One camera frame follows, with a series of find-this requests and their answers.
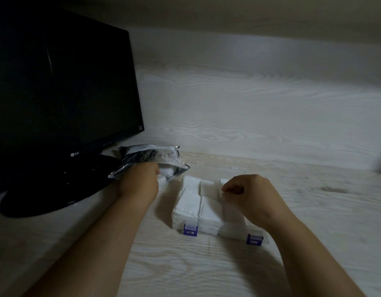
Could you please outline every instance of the stack of cotton pads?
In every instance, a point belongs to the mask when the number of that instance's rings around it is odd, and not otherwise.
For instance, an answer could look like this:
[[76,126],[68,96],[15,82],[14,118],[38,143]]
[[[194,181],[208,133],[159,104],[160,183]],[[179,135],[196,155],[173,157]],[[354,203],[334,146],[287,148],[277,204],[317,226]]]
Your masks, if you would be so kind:
[[265,231],[248,221],[240,211],[223,202],[222,186],[227,179],[216,182],[184,176],[172,218],[173,229],[184,230],[184,225],[198,226],[198,231],[227,238],[247,240],[251,236],[264,237]]

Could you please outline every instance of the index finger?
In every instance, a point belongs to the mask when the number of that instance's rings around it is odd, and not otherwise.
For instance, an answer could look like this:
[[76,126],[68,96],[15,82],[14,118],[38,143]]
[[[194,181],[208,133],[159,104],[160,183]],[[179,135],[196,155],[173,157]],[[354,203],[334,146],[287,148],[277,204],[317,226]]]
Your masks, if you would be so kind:
[[231,180],[229,180],[226,184],[224,184],[221,190],[223,192],[228,192],[228,191],[234,189],[236,186],[240,186],[240,187],[244,188],[248,182],[249,176],[250,175],[235,176]]

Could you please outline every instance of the person's right hand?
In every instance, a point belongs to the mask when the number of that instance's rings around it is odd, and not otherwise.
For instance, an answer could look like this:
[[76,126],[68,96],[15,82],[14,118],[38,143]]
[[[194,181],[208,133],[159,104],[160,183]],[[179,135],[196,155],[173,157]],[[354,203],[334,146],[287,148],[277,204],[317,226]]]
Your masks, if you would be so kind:
[[226,202],[237,207],[253,224],[266,229],[292,215],[280,194],[260,175],[239,175],[222,187]]

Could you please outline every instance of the wooden table surface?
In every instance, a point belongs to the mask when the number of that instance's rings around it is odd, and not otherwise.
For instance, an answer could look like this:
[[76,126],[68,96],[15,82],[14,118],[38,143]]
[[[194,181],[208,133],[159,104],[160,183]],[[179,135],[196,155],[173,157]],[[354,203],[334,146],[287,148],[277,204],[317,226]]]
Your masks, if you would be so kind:
[[[381,174],[307,164],[181,153],[208,180],[258,173],[319,237],[368,296],[381,296]],[[135,238],[119,296],[285,296],[277,247],[171,229],[179,179],[159,192]],[[117,183],[38,217],[0,215],[0,296],[20,296],[115,200]]]

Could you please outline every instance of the person's right arm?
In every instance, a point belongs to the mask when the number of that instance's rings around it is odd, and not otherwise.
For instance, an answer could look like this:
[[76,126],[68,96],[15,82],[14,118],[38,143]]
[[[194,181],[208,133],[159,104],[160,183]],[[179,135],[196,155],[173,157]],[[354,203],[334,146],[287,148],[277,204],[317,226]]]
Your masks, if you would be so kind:
[[268,179],[236,176],[222,191],[227,202],[275,240],[294,296],[365,296]]

